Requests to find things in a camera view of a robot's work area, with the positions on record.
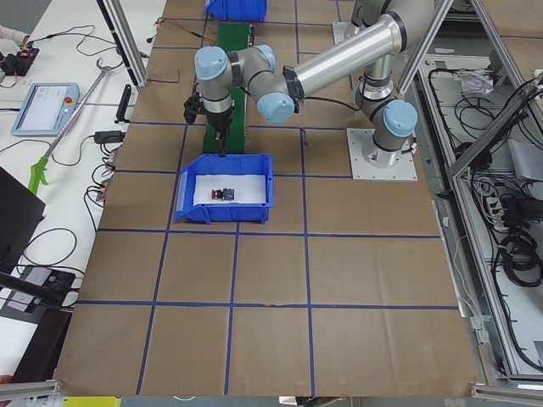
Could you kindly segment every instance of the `small electronic component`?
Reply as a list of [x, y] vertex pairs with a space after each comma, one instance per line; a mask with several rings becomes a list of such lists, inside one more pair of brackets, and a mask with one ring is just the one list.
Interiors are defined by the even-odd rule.
[[211, 190], [211, 199], [221, 199], [223, 201], [233, 201], [234, 200], [234, 190], [231, 188], [224, 189], [212, 189]]

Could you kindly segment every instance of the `white paper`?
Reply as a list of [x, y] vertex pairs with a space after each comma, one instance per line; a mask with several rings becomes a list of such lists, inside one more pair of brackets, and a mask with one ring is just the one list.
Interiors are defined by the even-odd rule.
[[[233, 201], [211, 198], [214, 189], [234, 190]], [[196, 204], [265, 204], [266, 177], [251, 176], [196, 176], [194, 188], [194, 205]]]
[[508, 142], [517, 178], [543, 181], [543, 151], [534, 144], [514, 140]]

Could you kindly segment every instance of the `power adapter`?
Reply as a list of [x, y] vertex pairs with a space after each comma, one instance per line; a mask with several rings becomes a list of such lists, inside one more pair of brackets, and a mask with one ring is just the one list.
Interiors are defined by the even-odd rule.
[[94, 133], [94, 142], [97, 144], [122, 142], [125, 139], [125, 134], [120, 130], [96, 131]]

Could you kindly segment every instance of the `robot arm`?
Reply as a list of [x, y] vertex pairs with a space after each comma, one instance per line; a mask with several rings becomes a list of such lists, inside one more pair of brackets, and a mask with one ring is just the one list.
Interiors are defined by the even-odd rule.
[[[230, 88], [244, 86], [268, 122], [282, 123], [301, 109], [304, 98], [371, 65], [355, 100], [376, 127], [377, 149], [385, 153], [399, 150], [417, 123], [417, 113], [392, 95], [392, 56], [428, 30], [434, 1], [357, 0], [353, 15], [362, 20], [362, 12], [364, 24], [371, 24], [365, 30], [302, 64], [284, 67], [281, 75], [274, 73], [275, 58], [268, 46], [228, 54], [218, 47], [201, 48], [195, 56], [203, 97], [198, 113], [206, 115], [218, 135], [226, 136], [232, 120]], [[383, 162], [374, 161], [375, 165]]]

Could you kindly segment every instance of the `blue bin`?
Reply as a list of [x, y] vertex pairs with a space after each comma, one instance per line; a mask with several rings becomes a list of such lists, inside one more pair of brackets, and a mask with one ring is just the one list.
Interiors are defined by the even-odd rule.
[[[229, 154], [219, 157], [204, 154], [187, 165], [181, 173], [177, 195], [176, 220], [189, 218], [210, 224], [214, 221], [259, 221], [266, 223], [273, 206], [273, 171], [270, 154]], [[258, 175], [266, 177], [265, 203], [194, 204], [196, 176]]]
[[207, 0], [204, 11], [219, 20], [264, 21], [267, 0]]

